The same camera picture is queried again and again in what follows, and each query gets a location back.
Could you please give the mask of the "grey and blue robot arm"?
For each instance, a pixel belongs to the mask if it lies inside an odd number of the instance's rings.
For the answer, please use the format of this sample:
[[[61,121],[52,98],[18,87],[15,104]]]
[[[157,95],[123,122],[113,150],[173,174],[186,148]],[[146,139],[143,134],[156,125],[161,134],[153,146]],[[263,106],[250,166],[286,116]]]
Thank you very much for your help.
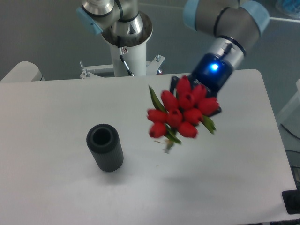
[[[114,75],[155,75],[163,62],[146,60],[153,26],[136,0],[84,0],[76,14],[83,26],[110,46]],[[248,51],[262,36],[270,16],[252,0],[189,0],[183,9],[186,26],[215,37],[215,42],[188,76],[192,87],[202,84],[216,97]]]

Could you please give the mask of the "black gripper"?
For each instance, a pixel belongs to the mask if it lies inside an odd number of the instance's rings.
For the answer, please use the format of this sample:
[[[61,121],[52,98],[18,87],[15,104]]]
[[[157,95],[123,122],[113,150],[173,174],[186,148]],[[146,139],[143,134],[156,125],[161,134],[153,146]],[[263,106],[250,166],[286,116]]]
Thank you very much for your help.
[[[209,109],[208,117],[212,117],[222,112],[217,94],[227,82],[232,72],[233,67],[230,63],[212,53],[207,53],[188,76],[188,79],[192,84],[195,84],[195,82],[198,81],[209,90],[207,96]],[[179,80],[180,78],[177,76],[171,77],[169,91],[172,94],[174,94]]]

